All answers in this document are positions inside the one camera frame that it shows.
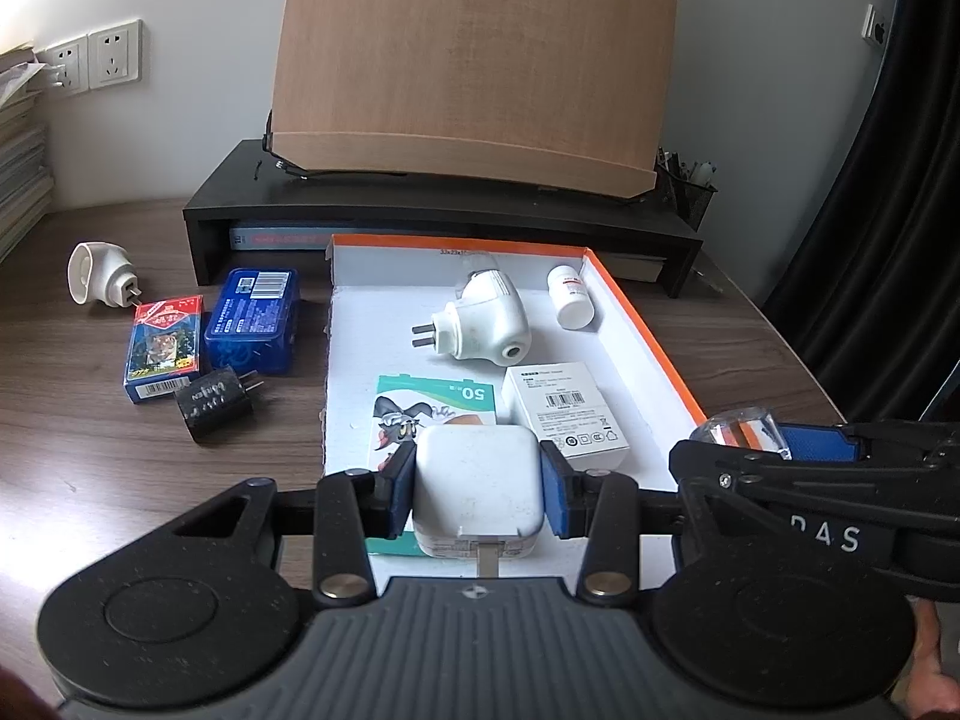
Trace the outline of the right human hand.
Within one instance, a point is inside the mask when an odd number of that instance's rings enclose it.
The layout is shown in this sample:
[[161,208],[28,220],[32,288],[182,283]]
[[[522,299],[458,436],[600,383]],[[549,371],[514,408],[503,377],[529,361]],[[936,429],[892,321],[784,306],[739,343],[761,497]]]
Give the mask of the right human hand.
[[905,688],[908,718],[957,718],[960,686],[942,670],[940,622],[934,603],[916,600],[916,640]]

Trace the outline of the left human hand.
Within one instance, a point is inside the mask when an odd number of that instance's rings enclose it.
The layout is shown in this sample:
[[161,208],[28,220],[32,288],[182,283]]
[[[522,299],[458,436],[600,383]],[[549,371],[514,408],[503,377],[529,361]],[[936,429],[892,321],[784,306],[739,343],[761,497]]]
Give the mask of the left human hand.
[[0,720],[59,720],[59,714],[20,676],[0,668]]

